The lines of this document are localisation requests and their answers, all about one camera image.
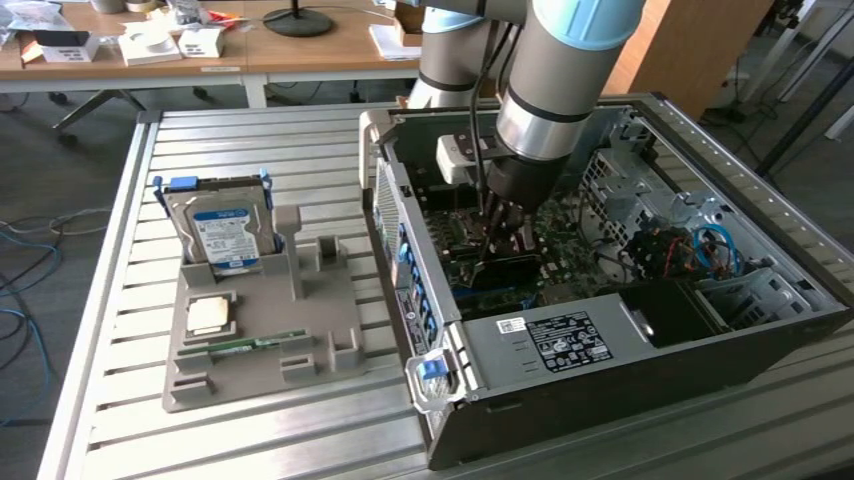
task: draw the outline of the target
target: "floor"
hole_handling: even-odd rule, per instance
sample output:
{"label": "floor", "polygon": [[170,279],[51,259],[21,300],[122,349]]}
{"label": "floor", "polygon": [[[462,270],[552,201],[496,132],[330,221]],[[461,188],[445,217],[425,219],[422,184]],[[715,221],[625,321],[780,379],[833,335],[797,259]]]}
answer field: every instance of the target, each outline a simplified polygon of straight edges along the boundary
{"label": "floor", "polygon": [[[769,38],[753,39],[739,64],[743,71],[755,71],[771,43]],[[708,127],[709,131],[735,150],[741,143],[739,135],[748,135],[757,122],[761,122],[749,141],[755,154],[761,157],[837,69],[839,64],[832,60],[821,62],[792,100],[776,107],[775,119],[763,120],[760,114],[749,115],[755,108],[745,105],[743,111],[748,118],[744,123]],[[772,80],[781,72],[780,67]],[[288,85],[282,85],[278,90],[288,97],[308,100],[317,84],[284,87]],[[348,82],[324,83],[309,103],[345,103],[349,87]],[[394,95],[405,93],[400,81],[362,82],[360,90],[361,96],[369,101],[388,101]],[[196,99],[189,94],[189,89],[144,91],[138,92],[137,97],[152,109],[245,107],[238,87],[210,87],[208,92],[213,98],[209,102]],[[71,93],[67,96],[71,104],[78,104],[87,94]],[[23,98],[22,95],[14,95],[11,101],[19,102]],[[764,100],[769,102],[772,98],[773,90]],[[845,189],[854,185],[854,169],[848,165],[854,154],[854,128],[844,133],[839,142],[823,137],[815,139],[816,133],[825,129],[852,101],[854,85],[848,85],[789,152],[796,152],[807,143],[808,149],[773,178],[781,191],[807,215],[843,245],[854,249],[852,197],[845,193]],[[109,206],[111,203],[134,124],[134,112],[121,101],[111,100],[91,117],[69,129],[69,133],[79,137],[79,145],[67,149],[53,141],[49,125],[69,108],[70,106],[53,105],[43,94],[31,94],[17,112],[0,115],[0,220],[13,221],[31,215],[54,217],[82,208]],[[739,155],[748,163],[756,162],[747,148],[740,148]],[[103,218],[82,219],[69,228],[87,228]],[[39,225],[37,221],[33,222],[25,225]],[[27,241],[35,243],[51,242],[53,238],[50,235],[26,235]],[[61,243],[62,263],[58,270],[22,294],[38,322],[49,359],[59,377],[70,356],[99,242],[101,234],[66,237]],[[0,239],[0,273],[14,274],[41,253]],[[0,297],[0,308],[17,307],[10,298]],[[5,322],[0,325],[1,336],[9,328]],[[13,340],[0,342],[2,359],[7,358],[13,350],[9,346],[11,342]],[[38,397],[42,381],[41,359],[30,343],[14,363],[0,370],[0,385],[5,387],[0,388],[1,417],[13,414],[21,406],[33,402]],[[53,376],[43,401],[21,416],[34,420],[34,425],[0,428],[0,478],[34,477],[58,397],[58,383],[59,380]]]}

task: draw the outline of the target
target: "barcode label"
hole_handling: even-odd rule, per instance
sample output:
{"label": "barcode label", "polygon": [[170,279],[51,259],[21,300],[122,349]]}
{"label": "barcode label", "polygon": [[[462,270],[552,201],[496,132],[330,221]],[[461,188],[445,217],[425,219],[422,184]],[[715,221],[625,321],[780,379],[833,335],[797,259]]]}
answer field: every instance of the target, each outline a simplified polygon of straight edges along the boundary
{"label": "barcode label", "polygon": [[512,332],[522,332],[524,331],[524,318],[508,318],[505,320],[497,320],[494,322],[497,325],[497,331],[501,332],[501,335]]}

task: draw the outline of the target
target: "wooden cabinet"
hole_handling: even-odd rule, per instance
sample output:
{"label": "wooden cabinet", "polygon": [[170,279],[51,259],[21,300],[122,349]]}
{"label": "wooden cabinet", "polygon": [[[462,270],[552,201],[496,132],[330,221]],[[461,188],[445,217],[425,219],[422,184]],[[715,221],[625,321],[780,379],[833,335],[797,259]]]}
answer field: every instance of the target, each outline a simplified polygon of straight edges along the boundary
{"label": "wooden cabinet", "polygon": [[661,92],[699,118],[772,0],[647,0],[604,93]]}

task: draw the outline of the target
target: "green circuit board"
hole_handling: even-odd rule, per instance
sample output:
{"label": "green circuit board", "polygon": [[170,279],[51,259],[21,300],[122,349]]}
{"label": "green circuit board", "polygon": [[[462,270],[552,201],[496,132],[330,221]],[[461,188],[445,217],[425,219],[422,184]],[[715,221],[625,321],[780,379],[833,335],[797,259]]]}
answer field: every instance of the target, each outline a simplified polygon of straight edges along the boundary
{"label": "green circuit board", "polygon": [[589,298],[616,280],[599,268],[593,248],[577,232],[571,211],[569,201],[561,198],[541,205],[533,227],[538,251],[532,254],[538,271],[528,280],[489,290],[469,285],[484,241],[477,208],[425,213],[462,319]]}

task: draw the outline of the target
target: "blue hard drive label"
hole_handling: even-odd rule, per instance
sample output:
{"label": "blue hard drive label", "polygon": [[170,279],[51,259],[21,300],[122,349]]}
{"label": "blue hard drive label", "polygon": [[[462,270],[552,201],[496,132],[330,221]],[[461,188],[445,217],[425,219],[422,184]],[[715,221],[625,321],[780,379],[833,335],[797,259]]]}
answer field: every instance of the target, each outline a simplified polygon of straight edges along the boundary
{"label": "blue hard drive label", "polygon": [[218,268],[242,268],[257,263],[257,243],[246,230],[252,221],[244,208],[197,212],[192,216],[208,257]]}
{"label": "blue hard drive label", "polygon": [[545,368],[560,372],[613,358],[587,312],[526,323]]}

